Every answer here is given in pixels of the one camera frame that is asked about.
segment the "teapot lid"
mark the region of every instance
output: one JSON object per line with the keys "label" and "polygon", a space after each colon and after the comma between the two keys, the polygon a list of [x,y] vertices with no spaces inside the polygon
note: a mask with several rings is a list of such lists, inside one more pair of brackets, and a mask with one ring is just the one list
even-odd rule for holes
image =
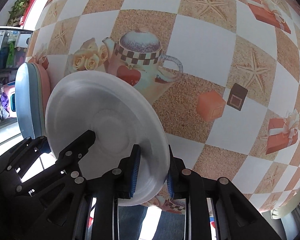
{"label": "teapot lid", "polygon": [[127,32],[120,38],[120,44],[127,50],[139,53],[153,53],[161,46],[158,37],[146,28]]}

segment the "person's leg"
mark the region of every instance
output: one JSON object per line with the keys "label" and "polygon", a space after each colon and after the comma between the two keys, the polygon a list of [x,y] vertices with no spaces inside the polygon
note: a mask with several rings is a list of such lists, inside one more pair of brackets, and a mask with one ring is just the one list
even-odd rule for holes
{"label": "person's leg", "polygon": [[142,222],[147,213],[147,207],[137,205],[118,207],[120,240],[138,240]]}
{"label": "person's leg", "polygon": [[184,231],[184,215],[162,211],[157,230],[152,240],[182,240]]}

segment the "teapot print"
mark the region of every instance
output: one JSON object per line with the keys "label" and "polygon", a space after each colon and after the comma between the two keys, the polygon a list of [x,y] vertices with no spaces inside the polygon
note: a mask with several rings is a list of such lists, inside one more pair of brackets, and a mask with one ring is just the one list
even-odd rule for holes
{"label": "teapot print", "polygon": [[[117,42],[105,38],[108,50],[107,72],[126,81],[138,91],[154,82],[175,82],[183,73],[182,63],[175,57],[162,54],[162,45],[156,35],[146,28],[127,32]],[[159,61],[169,60],[178,66],[178,74],[167,77],[159,70]]]}

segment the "teapot spout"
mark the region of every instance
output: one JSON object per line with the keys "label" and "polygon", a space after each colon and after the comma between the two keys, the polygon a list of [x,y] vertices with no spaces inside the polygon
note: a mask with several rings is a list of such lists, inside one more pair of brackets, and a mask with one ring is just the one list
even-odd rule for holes
{"label": "teapot spout", "polygon": [[103,39],[102,42],[106,45],[106,48],[108,50],[108,59],[110,59],[114,51],[114,41],[111,40],[109,37],[106,37],[105,39]]}

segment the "teapot handle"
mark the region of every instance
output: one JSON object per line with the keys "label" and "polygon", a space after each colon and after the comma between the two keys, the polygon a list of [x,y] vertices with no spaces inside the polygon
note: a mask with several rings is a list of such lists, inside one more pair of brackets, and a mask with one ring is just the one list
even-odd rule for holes
{"label": "teapot handle", "polygon": [[165,54],[161,54],[160,60],[168,60],[168,61],[172,61],[172,62],[176,63],[176,65],[179,68],[179,72],[175,77],[167,77],[164,74],[162,74],[160,71],[158,71],[157,77],[162,79],[163,81],[166,81],[166,82],[175,82],[175,81],[177,81],[183,73],[183,65],[180,62],[180,60],[178,60],[175,57],[168,56],[168,55],[165,55]]}

